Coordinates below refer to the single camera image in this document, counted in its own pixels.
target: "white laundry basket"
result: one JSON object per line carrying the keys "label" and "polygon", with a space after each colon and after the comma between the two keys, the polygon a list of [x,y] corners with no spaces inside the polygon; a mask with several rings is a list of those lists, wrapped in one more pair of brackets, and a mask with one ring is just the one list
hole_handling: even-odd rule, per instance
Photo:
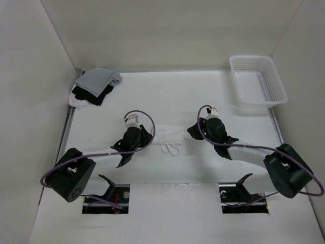
{"label": "white laundry basket", "polygon": [[270,57],[241,55],[229,60],[239,107],[269,108],[288,101]]}

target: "white wall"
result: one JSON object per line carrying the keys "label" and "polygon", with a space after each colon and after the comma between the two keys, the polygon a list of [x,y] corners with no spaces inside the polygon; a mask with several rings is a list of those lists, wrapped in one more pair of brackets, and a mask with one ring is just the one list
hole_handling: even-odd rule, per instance
{"label": "white wall", "polygon": [[[273,59],[287,90],[289,101],[276,107],[284,140],[295,147],[325,184],[325,1],[304,0]],[[310,183],[311,192],[319,192]],[[325,197],[313,198],[325,230]]]}
{"label": "white wall", "polygon": [[0,3],[0,243],[27,243],[75,71],[39,0]]}
{"label": "white wall", "polygon": [[41,0],[75,67],[229,69],[271,55],[302,0]]}

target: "white cloth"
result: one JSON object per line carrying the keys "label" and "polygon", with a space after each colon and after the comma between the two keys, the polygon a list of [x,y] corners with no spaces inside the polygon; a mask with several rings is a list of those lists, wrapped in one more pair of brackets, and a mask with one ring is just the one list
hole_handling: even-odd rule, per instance
{"label": "white cloth", "polygon": [[82,109],[84,106],[88,106],[89,102],[87,100],[78,100],[76,99],[76,95],[72,93],[72,90],[76,87],[76,84],[73,84],[69,95],[69,105],[71,107],[75,107],[77,109]]}
{"label": "white cloth", "polygon": [[152,144],[160,145],[164,154],[170,154],[177,157],[179,155],[177,145],[183,145],[183,141],[183,126],[156,126],[156,134]]}

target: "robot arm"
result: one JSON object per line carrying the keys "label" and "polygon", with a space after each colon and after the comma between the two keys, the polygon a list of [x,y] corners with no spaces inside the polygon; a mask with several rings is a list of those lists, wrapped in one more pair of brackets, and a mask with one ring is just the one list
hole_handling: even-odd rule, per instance
{"label": "robot arm", "polygon": [[[239,139],[227,134],[225,126],[218,118],[219,114],[215,108],[208,108],[207,112],[208,116],[206,118],[199,119],[199,126],[205,137],[209,140],[219,144],[226,144],[225,146],[214,146],[218,155],[229,160],[253,163],[267,170],[267,173],[263,175],[254,176],[249,174],[243,177],[241,185],[245,191],[254,194],[275,189],[283,196],[293,198],[312,180],[305,171],[277,152],[270,153],[270,151],[265,149],[232,146],[232,144],[248,144],[240,142]],[[203,140],[197,124],[187,129],[187,131],[194,139]],[[311,169],[290,145],[282,144],[277,149],[297,160],[312,173]]]}

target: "white table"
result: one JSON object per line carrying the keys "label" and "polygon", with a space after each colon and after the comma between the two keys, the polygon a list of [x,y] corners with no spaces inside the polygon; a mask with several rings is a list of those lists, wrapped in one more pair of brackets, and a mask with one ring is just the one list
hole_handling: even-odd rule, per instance
{"label": "white table", "polygon": [[[256,145],[281,144],[267,109],[237,108],[230,72],[123,73],[122,77],[102,106],[75,111],[66,149],[107,149],[122,138],[122,118],[133,109],[146,111],[157,125],[188,128],[204,104],[218,108],[229,135]],[[140,115],[140,122],[149,130],[145,116]],[[216,183],[265,169],[222,159],[213,146],[187,134],[179,148],[180,155],[173,157],[150,146],[118,169],[119,157],[95,159],[86,193],[106,190],[99,173],[117,184],[131,184],[128,215],[82,215],[82,198],[68,204],[45,189],[30,243],[324,243],[307,196],[271,197],[269,215],[223,215]]]}

